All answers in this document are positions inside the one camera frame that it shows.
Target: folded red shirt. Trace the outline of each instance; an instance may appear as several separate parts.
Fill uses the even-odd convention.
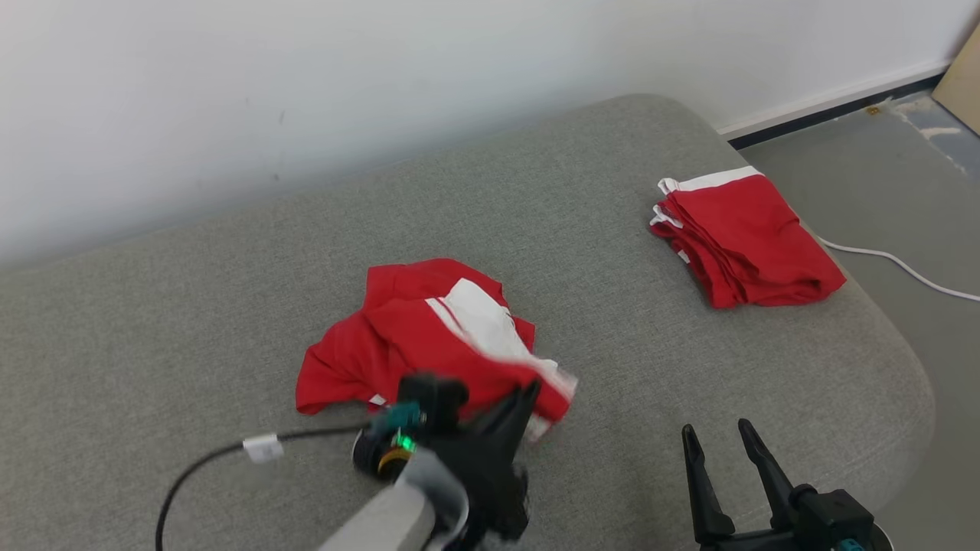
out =
[[[670,242],[711,305],[807,304],[844,284],[769,178],[752,167],[658,184],[666,198],[651,231]]]
[[[534,325],[510,315],[503,286],[450,259],[376,266],[364,306],[311,346],[296,381],[296,409],[312,415],[334,402],[382,405],[403,375],[454,377],[469,389],[467,415],[517,386],[542,380],[532,432],[560,420],[576,379],[531,354]]]

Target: gray floor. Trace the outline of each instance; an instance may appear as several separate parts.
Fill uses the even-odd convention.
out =
[[[879,107],[742,154],[822,237],[889,251],[980,294],[980,137],[925,94]],[[978,548],[980,303],[929,289],[885,259],[836,256],[905,335],[938,404],[929,455],[878,521],[901,550]]]

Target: white stripe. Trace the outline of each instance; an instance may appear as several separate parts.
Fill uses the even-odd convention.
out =
[[[524,428],[524,437],[527,438],[528,442],[536,442],[549,428],[551,428],[551,423],[547,419],[532,413],[527,420],[527,426]]]
[[[698,189],[705,189],[706,187],[718,187],[728,183],[729,181],[761,174],[762,173],[757,171],[755,167],[742,167],[741,169],[714,173],[712,175],[698,176],[696,178],[680,182],[673,178],[666,177],[657,184],[657,187],[659,187],[663,194],[666,195],[672,191],[696,191]]]
[[[560,369],[553,360],[538,358],[520,340],[506,308],[476,283],[461,278],[441,301],[425,299],[443,325],[479,354],[496,362],[521,364],[571,401],[578,378]]]
[[[673,225],[675,227],[678,227],[680,229],[684,229],[684,224],[683,223],[681,223],[677,219],[674,219],[672,217],[669,217],[663,211],[663,209],[661,209],[661,206],[660,205],[655,205],[654,206],[654,217],[650,220],[650,225],[654,225],[654,224],[657,224],[657,223],[660,223],[660,222],[665,222],[665,223],[668,223],[668,224]]]

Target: green led light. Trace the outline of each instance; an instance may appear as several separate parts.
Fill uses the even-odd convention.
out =
[[[410,452],[416,451],[416,443],[404,434],[399,434],[395,438],[395,444],[409,450]]]

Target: gray upholstered cushion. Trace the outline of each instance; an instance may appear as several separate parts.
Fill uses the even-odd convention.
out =
[[[932,394],[848,283],[805,307],[712,310],[649,234],[658,178],[743,160],[676,102],[628,96],[459,151],[103,248],[0,283],[0,548],[146,549],[173,478],[213,447],[327,426],[293,387],[375,264],[452,257],[502,281],[538,352],[580,377],[522,452],[523,547],[693,549],[680,429],[739,528],[765,526],[736,429],[793,482],[885,503],[928,445]],[[192,478],[170,549],[313,549],[377,485],[350,438]]]

